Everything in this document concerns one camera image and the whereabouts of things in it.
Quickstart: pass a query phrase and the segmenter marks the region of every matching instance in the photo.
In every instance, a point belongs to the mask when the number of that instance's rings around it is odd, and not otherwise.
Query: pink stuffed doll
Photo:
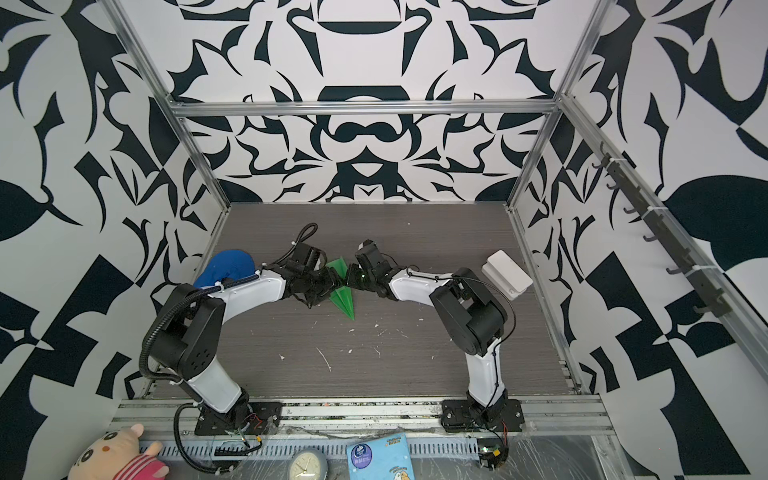
[[[158,460],[163,444],[153,442],[139,454],[140,423],[119,432],[109,432],[85,449],[69,469],[69,480],[157,480],[168,467]]]

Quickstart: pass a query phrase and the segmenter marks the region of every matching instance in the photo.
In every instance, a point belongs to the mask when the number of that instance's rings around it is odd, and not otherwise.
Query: gray work surface
[[[271,262],[309,222],[319,230],[307,243],[325,250],[329,260],[354,262],[358,245],[369,238],[401,265],[414,263],[430,273],[453,273],[466,266],[484,279],[480,269],[496,250],[525,268],[509,218],[498,203],[236,204],[215,252],[245,250],[257,265]],[[310,310],[286,299],[242,313],[222,328],[219,360],[235,382],[259,397],[466,393],[465,354],[453,345],[432,307],[361,291],[353,291],[353,302],[354,321],[330,301]],[[567,393],[533,288],[513,306],[517,329],[499,349],[508,391]],[[153,393],[154,398],[180,396],[185,395],[167,382],[160,382]]]

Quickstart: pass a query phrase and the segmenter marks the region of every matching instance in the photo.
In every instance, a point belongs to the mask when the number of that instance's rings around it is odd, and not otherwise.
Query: clock face
[[[299,452],[288,468],[290,480],[324,480],[328,472],[322,453],[313,450]]]

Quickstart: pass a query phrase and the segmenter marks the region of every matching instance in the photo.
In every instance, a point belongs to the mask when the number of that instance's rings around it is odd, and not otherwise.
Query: black and white wallpaper
[[[143,386],[218,203],[94,0],[0,6],[3,478],[62,478]]]
[[[126,0],[179,101],[552,98],[594,0]]]
[[[619,0],[574,94],[760,312],[768,2]]]
[[[187,119],[234,202],[507,200],[543,114]]]
[[[765,17],[764,2],[620,0],[575,92],[758,309]],[[768,385],[696,313],[703,302],[667,274],[670,257],[597,162],[563,118],[516,206],[585,387],[638,478],[764,478]]]

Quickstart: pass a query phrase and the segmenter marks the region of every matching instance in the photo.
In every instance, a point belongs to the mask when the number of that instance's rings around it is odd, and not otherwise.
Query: blue plastic package
[[[416,480],[404,433],[346,448],[349,480]]]

